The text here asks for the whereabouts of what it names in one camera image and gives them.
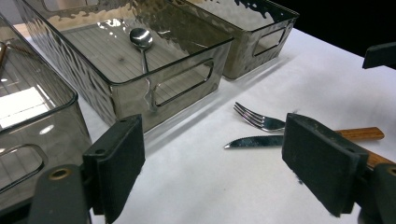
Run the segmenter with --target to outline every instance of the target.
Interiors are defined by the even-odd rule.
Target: wooden handle
[[[385,137],[384,133],[381,132],[376,127],[371,128],[361,128],[361,129],[347,129],[347,130],[338,130],[337,133],[340,133],[348,140],[356,141],[356,140],[379,140]]]
[[[376,127],[371,128],[361,128],[361,129],[347,129],[347,130],[338,130],[337,133],[340,133],[348,140],[356,141],[356,140],[379,140],[385,137],[384,133],[381,132]],[[368,149],[365,149],[369,153],[369,159],[367,161],[367,167],[374,169],[376,165],[379,163],[390,163],[395,164],[395,162],[390,161]]]

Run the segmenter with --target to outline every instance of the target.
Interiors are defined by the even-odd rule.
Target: knife
[[[385,137],[384,133],[376,127],[345,129],[335,131],[350,141],[379,140]],[[233,140],[224,148],[255,148],[255,147],[281,147],[283,135],[250,136]]]

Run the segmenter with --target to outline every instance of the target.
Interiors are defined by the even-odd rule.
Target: table surface
[[[278,58],[223,78],[218,90],[145,133],[146,163],[116,223],[357,223],[359,206],[332,217],[282,161],[281,147],[223,147],[272,134],[245,123],[233,110],[238,102],[278,119],[297,111],[334,130],[376,126],[385,138],[358,144],[396,161],[396,71],[362,63],[293,29]],[[108,126],[79,103],[96,141]]]

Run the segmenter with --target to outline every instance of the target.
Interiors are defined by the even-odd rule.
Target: textured plastic
[[[0,15],[0,216],[51,167],[82,164],[91,138],[78,95]]]
[[[41,0],[17,6],[35,43],[107,124],[142,114],[145,131],[219,87],[233,40],[166,0],[101,0],[60,11]],[[136,27],[153,36],[146,74],[129,39]]]
[[[239,78],[276,58],[299,14],[264,0],[174,0],[175,5],[230,33],[223,75]]]

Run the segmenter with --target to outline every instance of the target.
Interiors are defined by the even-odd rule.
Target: metal fork
[[[233,109],[238,112],[247,123],[260,130],[275,132],[285,129],[285,121],[255,113],[237,102],[235,102]]]

